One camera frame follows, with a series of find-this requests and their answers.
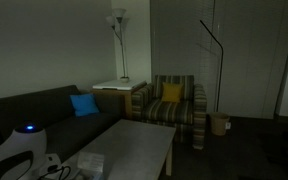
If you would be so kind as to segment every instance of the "dark gray sofa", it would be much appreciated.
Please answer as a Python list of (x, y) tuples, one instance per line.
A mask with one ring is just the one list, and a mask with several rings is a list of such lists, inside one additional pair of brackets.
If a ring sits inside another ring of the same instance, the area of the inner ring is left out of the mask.
[(116, 123), (124, 100), (117, 95), (94, 95), (100, 113), (76, 117), (69, 95), (78, 95), (75, 85), (0, 99), (0, 144), (15, 127), (28, 122), (46, 130), (46, 153), (57, 153), (64, 162)]

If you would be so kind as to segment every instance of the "wastebasket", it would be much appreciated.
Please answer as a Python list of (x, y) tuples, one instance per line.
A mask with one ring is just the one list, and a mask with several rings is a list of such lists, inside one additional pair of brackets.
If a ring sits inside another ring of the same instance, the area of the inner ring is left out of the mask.
[(221, 112), (213, 112), (210, 113), (210, 117), (212, 133), (218, 136), (225, 135), (226, 123), (230, 120), (230, 116)]

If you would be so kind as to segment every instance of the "blue pillow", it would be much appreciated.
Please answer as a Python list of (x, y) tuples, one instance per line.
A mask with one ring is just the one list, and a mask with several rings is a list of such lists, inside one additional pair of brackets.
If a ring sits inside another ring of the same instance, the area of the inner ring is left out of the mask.
[(85, 116), (88, 114), (99, 113), (93, 94), (70, 95), (75, 116)]

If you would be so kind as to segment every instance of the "side table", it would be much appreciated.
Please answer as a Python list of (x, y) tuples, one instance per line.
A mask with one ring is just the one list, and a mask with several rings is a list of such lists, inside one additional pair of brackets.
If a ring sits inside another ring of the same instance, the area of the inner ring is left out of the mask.
[(146, 81), (130, 80), (122, 83), (120, 80), (107, 81), (93, 85), (93, 94), (123, 95), (125, 100), (125, 118), (132, 119), (132, 93), (146, 85)]

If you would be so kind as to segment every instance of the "lamp base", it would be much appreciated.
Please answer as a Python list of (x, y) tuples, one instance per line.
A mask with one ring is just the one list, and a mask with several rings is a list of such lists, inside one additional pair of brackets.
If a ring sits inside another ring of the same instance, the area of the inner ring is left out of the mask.
[(121, 81), (122, 83), (128, 83), (128, 82), (130, 81), (130, 78), (129, 78), (129, 77), (121, 77), (121, 78), (120, 78), (120, 81)]

